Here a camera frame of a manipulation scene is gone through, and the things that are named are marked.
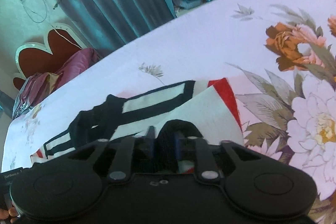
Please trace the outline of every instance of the heart-shaped headboard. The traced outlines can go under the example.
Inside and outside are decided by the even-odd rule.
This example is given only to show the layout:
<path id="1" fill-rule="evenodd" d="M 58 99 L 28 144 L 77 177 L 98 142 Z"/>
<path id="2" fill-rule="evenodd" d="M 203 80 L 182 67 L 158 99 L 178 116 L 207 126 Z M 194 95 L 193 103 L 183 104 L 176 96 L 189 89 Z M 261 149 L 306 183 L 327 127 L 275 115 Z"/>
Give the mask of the heart-shaped headboard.
<path id="1" fill-rule="evenodd" d="M 19 73 L 14 74 L 13 84 L 18 90 L 29 76 L 35 73 L 56 72 L 73 54 L 86 48 L 69 25 L 56 23 L 54 26 L 57 32 L 54 28 L 48 29 L 43 36 L 44 44 L 29 42 L 16 50 L 15 61 Z"/>

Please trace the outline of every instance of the power cord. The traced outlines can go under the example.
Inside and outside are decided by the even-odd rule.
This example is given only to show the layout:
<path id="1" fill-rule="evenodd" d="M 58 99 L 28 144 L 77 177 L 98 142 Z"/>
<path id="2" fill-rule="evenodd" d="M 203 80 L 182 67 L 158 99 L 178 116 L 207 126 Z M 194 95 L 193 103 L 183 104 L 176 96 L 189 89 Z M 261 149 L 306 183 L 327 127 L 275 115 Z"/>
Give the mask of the power cord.
<path id="1" fill-rule="evenodd" d="M 31 10 L 29 7 L 26 7 L 26 6 L 25 6 L 25 2 L 26 2 L 26 0 L 20 0 L 20 2 L 21 2 L 21 4 L 22 4 L 22 6 L 23 6 L 23 8 L 24 8 L 24 10 L 25 10 L 25 12 L 26 12 L 26 14 L 28 15 L 28 17 L 29 17 L 33 22 L 38 23 L 38 24 L 39 24 L 39 23 L 43 23 L 43 22 L 45 22 L 45 21 L 48 22 L 48 23 L 52 26 L 53 30 L 54 30 L 60 37 L 64 38 L 64 39 L 65 39 L 66 41 L 68 41 L 70 44 L 72 44 L 72 45 L 74 45 L 74 46 L 76 46 L 76 47 L 82 49 L 80 46 L 76 45 L 75 43 L 73 43 L 73 42 L 71 42 L 69 39 L 67 39 L 65 36 L 61 35 L 61 34 L 56 30 L 56 28 L 53 26 L 53 24 L 51 24 L 50 21 L 47 20 L 47 17 L 48 17 L 48 15 L 49 15 L 49 14 L 48 14 L 47 1 L 46 1 L 46 0 L 42 0 L 42 1 L 43 1 L 43 4 L 44 4 L 44 7 L 45 7 L 45 11 L 46 11 L 44 17 L 43 17 L 42 15 L 40 15 L 40 14 L 34 12 L 33 10 Z M 57 4 L 54 6 L 53 9 L 55 9 L 55 8 L 58 6 L 59 3 L 60 3 L 60 1 L 57 2 Z M 36 20 L 34 20 L 34 19 L 32 18 L 32 16 L 28 13 L 27 9 L 30 10 L 33 14 L 38 15 L 39 17 L 41 17 L 41 18 L 42 18 L 42 21 L 36 21 Z"/>

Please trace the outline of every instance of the human hand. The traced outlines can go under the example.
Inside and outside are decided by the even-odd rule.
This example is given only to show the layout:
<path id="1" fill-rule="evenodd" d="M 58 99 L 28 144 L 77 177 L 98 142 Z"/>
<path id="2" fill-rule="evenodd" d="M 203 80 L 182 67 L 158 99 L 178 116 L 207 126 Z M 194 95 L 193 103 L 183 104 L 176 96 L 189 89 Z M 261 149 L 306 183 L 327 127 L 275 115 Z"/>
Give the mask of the human hand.
<path id="1" fill-rule="evenodd" d="M 14 217 L 10 220 L 11 223 L 17 220 L 18 213 L 15 207 L 10 208 L 9 210 L 0 209 L 0 219 L 5 220 L 9 218 L 9 216 Z"/>

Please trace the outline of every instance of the bed sheet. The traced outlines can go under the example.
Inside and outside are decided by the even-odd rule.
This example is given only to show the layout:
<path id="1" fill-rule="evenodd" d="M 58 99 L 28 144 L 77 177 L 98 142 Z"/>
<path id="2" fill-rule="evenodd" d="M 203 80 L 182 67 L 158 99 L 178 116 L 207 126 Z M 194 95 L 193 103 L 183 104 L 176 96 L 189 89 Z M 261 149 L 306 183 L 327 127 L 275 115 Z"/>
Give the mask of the bed sheet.
<path id="1" fill-rule="evenodd" d="M 101 104 L 108 94 L 128 98 L 179 81 L 227 77 L 236 95 L 245 145 L 310 174 L 319 191 L 311 217 L 332 224 L 333 15 L 336 0 L 208 3 L 110 54 L 15 119 L 8 130 L 2 170 L 30 167 L 31 154 L 66 130 L 80 110 Z M 160 73 L 142 69 L 149 65 Z"/>

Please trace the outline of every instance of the white cable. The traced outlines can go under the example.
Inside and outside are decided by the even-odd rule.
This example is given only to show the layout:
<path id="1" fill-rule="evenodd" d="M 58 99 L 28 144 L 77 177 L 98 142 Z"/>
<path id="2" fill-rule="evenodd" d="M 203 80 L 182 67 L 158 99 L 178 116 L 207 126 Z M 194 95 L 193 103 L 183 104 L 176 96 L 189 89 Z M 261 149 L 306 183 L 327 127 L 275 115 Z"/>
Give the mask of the white cable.
<path id="1" fill-rule="evenodd" d="M 65 36 L 61 35 L 61 34 L 56 30 L 56 28 L 55 28 L 55 27 L 54 27 L 54 26 L 47 20 L 47 17 L 48 17 L 48 6 L 47 6 L 47 1 L 46 1 L 46 0 L 42 0 L 42 1 L 43 1 L 43 4 L 44 4 L 44 7 L 45 7 L 45 11 L 46 11 L 45 17 L 43 17 L 42 15 L 40 15 L 40 14 L 38 14 L 38 13 L 32 11 L 30 8 L 26 7 L 26 6 L 24 5 L 23 2 L 21 2 L 21 4 L 22 4 L 22 6 L 23 6 L 23 8 L 24 8 L 24 10 L 25 10 L 25 12 L 26 12 L 26 14 L 29 16 L 29 18 L 30 18 L 33 22 L 35 22 L 35 23 L 43 23 L 43 22 L 45 22 L 45 21 L 48 22 L 48 23 L 52 26 L 53 30 L 54 30 L 60 37 L 64 38 L 64 39 L 65 39 L 66 41 L 68 41 L 70 44 L 72 44 L 72 45 L 74 45 L 74 46 L 76 46 L 76 47 L 82 49 L 80 46 L 76 45 L 75 43 L 73 43 L 73 42 L 71 42 L 69 39 L 67 39 Z M 31 17 L 31 15 L 29 15 L 29 13 L 27 12 L 27 9 L 29 9 L 33 14 L 36 14 L 36 15 L 38 15 L 39 17 L 43 18 L 43 20 L 42 20 L 42 21 L 35 21 L 35 20 Z"/>

